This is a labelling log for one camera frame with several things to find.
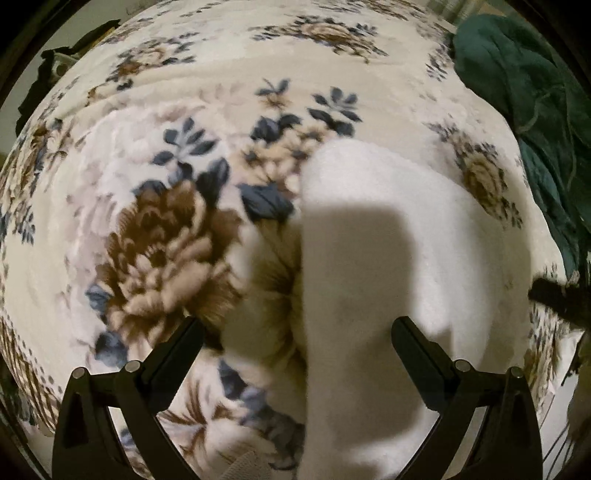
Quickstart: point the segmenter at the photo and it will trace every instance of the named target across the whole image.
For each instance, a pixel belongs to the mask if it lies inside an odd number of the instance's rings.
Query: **bed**
[[[74,368],[142,360],[191,315],[206,347],[163,427],[201,478],[250,450],[292,478],[306,432],[300,176],[347,139],[445,177],[519,252],[503,277],[519,339],[506,360],[542,421],[580,332],[527,288],[575,279],[511,130],[455,74],[450,31],[404,0],[167,0],[72,67],[0,174],[0,352],[30,434],[55,431]]]

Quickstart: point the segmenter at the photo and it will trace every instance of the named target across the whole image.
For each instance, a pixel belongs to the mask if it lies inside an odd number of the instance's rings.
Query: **black clamp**
[[[203,345],[203,326],[188,318],[142,363],[90,375],[72,372],[53,446],[56,480],[142,480],[127,460],[109,407],[121,409],[144,462],[157,479],[199,480],[155,418],[172,402]]]
[[[429,342],[408,317],[392,325],[392,345],[421,398],[440,417],[398,480],[440,480],[478,407],[488,407],[460,473],[450,480],[541,480],[542,447],[535,407],[523,371],[475,370]]]
[[[109,407],[121,409],[135,444],[157,480],[199,480],[155,418],[169,408],[203,344],[204,330],[186,319],[145,362],[120,372],[72,372],[64,394],[53,449],[55,480],[141,480],[127,460]],[[488,407],[462,471],[452,480],[541,480],[542,451],[535,409],[523,372],[479,372],[452,360],[408,317],[392,325],[392,344],[437,423],[398,480],[440,480],[472,416]]]

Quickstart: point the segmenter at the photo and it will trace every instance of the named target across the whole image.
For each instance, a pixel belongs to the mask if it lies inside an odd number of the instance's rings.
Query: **blue leaf pattern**
[[[98,313],[100,317],[103,317],[106,314],[107,304],[111,299],[111,295],[96,283],[88,287],[85,295],[88,298],[90,308]]]
[[[208,207],[213,208],[217,205],[222,188],[229,178],[230,165],[225,158],[212,162],[207,171],[199,174],[195,184]]]
[[[172,152],[164,150],[164,151],[156,154],[156,156],[152,160],[152,163],[155,165],[162,166],[162,165],[166,165],[173,158],[174,158],[174,154]]]
[[[102,332],[95,343],[95,358],[107,367],[121,369],[128,360],[128,348],[115,332]]]
[[[280,459],[271,467],[275,470],[296,468],[303,452],[306,427],[273,410],[267,404],[266,392],[246,384],[224,360],[220,360],[218,368],[227,398],[241,401],[248,409],[240,424],[259,430],[263,437],[273,442]]]
[[[238,185],[242,203],[251,222],[270,219],[283,222],[294,210],[293,204],[277,189],[275,183],[269,185]]]

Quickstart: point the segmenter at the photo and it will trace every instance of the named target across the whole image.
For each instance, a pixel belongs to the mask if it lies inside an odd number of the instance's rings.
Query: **wall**
[[[8,154],[15,142],[15,124],[20,117],[18,107],[37,79],[41,52],[50,48],[72,46],[90,30],[113,20],[127,20],[155,0],[90,0],[43,45],[40,52],[23,71],[0,109],[0,154]]]

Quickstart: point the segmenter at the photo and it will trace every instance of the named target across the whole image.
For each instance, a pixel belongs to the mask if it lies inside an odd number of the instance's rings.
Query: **white fabric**
[[[269,480],[271,467],[256,452],[247,452],[231,464],[220,480]]]
[[[522,363],[527,291],[508,297],[504,285],[529,273],[508,255],[514,246],[469,193],[431,170],[355,140],[319,150],[303,177],[308,422],[300,479],[396,475],[427,436],[437,414],[391,345],[398,316],[477,369]]]

